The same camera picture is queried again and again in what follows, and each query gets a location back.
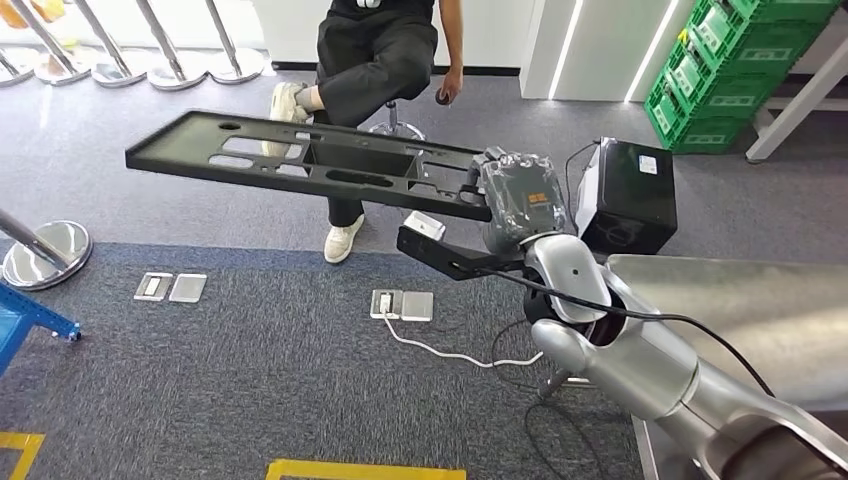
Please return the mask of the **person's left hand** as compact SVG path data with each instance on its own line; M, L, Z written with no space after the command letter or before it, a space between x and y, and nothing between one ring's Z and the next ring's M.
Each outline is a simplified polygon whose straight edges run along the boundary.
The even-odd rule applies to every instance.
M435 98L439 105L450 105L461 93L464 72L462 66L451 66L444 75L442 85L437 90Z

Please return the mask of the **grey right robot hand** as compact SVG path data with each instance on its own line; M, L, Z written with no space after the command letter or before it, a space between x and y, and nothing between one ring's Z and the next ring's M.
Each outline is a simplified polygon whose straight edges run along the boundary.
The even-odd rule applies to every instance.
M491 212L484 243L493 254L511 254L533 237L566 230L562 190L547 157L489 147L473 157L468 182L483 190Z

